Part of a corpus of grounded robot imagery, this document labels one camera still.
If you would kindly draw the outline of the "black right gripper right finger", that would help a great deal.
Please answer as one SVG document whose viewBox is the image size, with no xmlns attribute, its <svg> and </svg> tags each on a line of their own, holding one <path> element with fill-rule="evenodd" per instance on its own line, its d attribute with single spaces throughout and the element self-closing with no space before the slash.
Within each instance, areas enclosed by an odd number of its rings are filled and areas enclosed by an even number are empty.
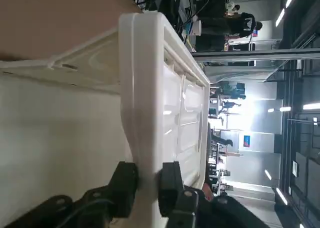
<svg viewBox="0 0 320 228">
<path fill-rule="evenodd" d="M 180 164 L 164 162 L 159 175 L 158 205 L 167 228 L 264 228 L 266 224 L 230 196 L 208 201 L 202 190 L 184 185 Z"/>
</svg>

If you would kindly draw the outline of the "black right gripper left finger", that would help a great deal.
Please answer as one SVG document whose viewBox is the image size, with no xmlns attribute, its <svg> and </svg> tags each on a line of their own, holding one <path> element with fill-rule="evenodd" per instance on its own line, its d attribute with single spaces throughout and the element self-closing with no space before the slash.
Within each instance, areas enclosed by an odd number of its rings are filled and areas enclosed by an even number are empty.
<svg viewBox="0 0 320 228">
<path fill-rule="evenodd" d="M 138 187 L 133 162 L 121 161 L 107 185 L 93 188 L 74 201 L 55 195 L 16 218 L 8 228 L 108 228 L 115 218 L 128 218 Z"/>
</svg>

